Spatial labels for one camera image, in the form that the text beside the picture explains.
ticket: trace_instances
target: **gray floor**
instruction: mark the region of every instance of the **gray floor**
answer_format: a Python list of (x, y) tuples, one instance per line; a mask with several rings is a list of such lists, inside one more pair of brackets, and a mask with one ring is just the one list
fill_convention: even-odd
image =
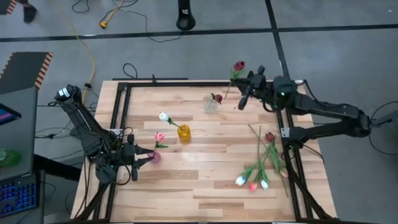
[[(89, 1), (90, 11), (75, 14), (74, 1), (56, 2), (70, 16), (80, 34), (118, 34), (144, 32), (143, 18), (118, 12), (103, 30), (98, 21), (112, 9), (109, 0)], [(31, 24), (22, 22), (21, 6), (10, 16), (0, 17), (0, 38), (73, 35), (68, 23), (51, 0), (31, 2), (39, 10)], [(131, 10), (148, 16), (150, 32), (175, 31), (177, 1), (141, 0)], [(393, 0), (272, 0), (279, 27), (353, 26), (398, 23), (398, 2)], [(83, 9), (82, 2), (77, 9)], [(194, 0), (195, 30), (269, 28), (263, 0)], [(371, 114), (378, 106), (397, 100), (398, 30), (355, 30), (291, 32), (280, 34), (292, 78), (306, 78), (317, 98), (350, 103)], [(189, 79), (225, 79), (231, 65), (245, 60), (248, 68), (266, 67), (266, 75), (281, 75), (272, 34), (190, 35), (179, 40), (155, 43), (147, 38), (87, 40), (96, 60), (93, 91), (100, 92), (103, 80), (124, 77), (122, 65), (133, 63), (140, 77), (188, 77)], [(54, 58), (39, 92), (39, 105), (46, 105), (55, 92), (71, 83), (83, 86), (91, 75), (91, 60), (76, 40), (48, 42), (0, 42), (0, 64), (11, 52), (53, 51)], [(87, 104), (95, 102), (90, 93)], [(376, 115), (396, 110), (386, 107)], [(328, 121), (314, 116), (316, 122)], [(68, 123), (60, 108), (38, 107), (37, 130), (64, 127)], [(397, 131), (384, 126), (372, 133), (377, 147), (398, 153)], [(376, 152), (367, 138), (345, 136), (320, 140), (326, 172), (338, 216), (343, 220), (396, 223), (398, 220), (398, 157)], [(35, 153), (53, 158), (81, 148), (73, 138), (38, 139)], [(61, 159), (66, 164), (81, 161), (82, 156)], [(48, 177), (56, 184), (55, 195), (47, 202), (46, 222), (66, 220), (64, 200), (76, 189), (76, 183)], [(72, 205), (74, 194), (68, 200)]]

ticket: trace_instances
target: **wood grain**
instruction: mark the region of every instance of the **wood grain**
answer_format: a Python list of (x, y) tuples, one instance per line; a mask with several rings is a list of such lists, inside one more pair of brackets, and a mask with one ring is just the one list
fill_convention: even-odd
[[(117, 82), (104, 82), (101, 89), (95, 118), (104, 128), (110, 125), (117, 85)], [(257, 137), (248, 124), (255, 130), (261, 125), (262, 138), (268, 131), (279, 135), (279, 128), (276, 115), (264, 111), (257, 100), (250, 99), (244, 111), (238, 110), (241, 94), (236, 88), (231, 88), (228, 98), (218, 105), (217, 114), (205, 114), (206, 96), (211, 92), (224, 95), (227, 89), (223, 86), (132, 88), (126, 126), (134, 129), (136, 142), (141, 147), (152, 149), (154, 135), (161, 131), (165, 133), (162, 143), (169, 145), (169, 148), (158, 149), (162, 155), (161, 162), (144, 165), (139, 171), (137, 182), (116, 186), (111, 222), (294, 220), (289, 183), (273, 171), (271, 161), (266, 161), (270, 180), (268, 191), (257, 189), (250, 193), (248, 184), (242, 187), (234, 184), (239, 174), (251, 166), (257, 157)], [(177, 124), (189, 125), (192, 134), (189, 144), (179, 141), (175, 126), (159, 121), (160, 112), (168, 113)], [(296, 126), (313, 126), (310, 115), (293, 116), (293, 119)], [(311, 140), (307, 144), (320, 152), (317, 141)], [(281, 154), (278, 136), (276, 146)], [(309, 191), (327, 213), (335, 216), (322, 160), (307, 149), (301, 149), (300, 153)], [(127, 170), (121, 167), (118, 182), (127, 179)], [(285, 182), (289, 197), (286, 196), (282, 181)], [(97, 184), (98, 180), (92, 173), (89, 197), (95, 194)], [(73, 217), (83, 196), (84, 176), (81, 175)], [(300, 204), (304, 216), (302, 199)], [(100, 218), (104, 217), (105, 206), (106, 197), (103, 199)]]

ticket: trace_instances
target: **person's foot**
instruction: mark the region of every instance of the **person's foot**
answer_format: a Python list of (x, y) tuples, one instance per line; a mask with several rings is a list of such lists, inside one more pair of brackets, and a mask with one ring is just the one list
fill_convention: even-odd
[(30, 23), (36, 16), (37, 9), (33, 6), (24, 7), (24, 22)]

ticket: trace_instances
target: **table leg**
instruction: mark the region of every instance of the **table leg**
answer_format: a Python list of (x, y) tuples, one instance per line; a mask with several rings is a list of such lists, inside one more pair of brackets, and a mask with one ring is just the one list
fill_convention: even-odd
[(47, 174), (79, 182), (81, 169), (62, 164), (34, 154), (33, 170), (44, 170)]

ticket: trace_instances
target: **monitor screen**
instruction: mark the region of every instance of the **monitor screen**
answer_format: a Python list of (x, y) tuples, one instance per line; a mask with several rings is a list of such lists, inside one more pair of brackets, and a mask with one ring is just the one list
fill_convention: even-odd
[(21, 114), (0, 103), (0, 125), (21, 118)]

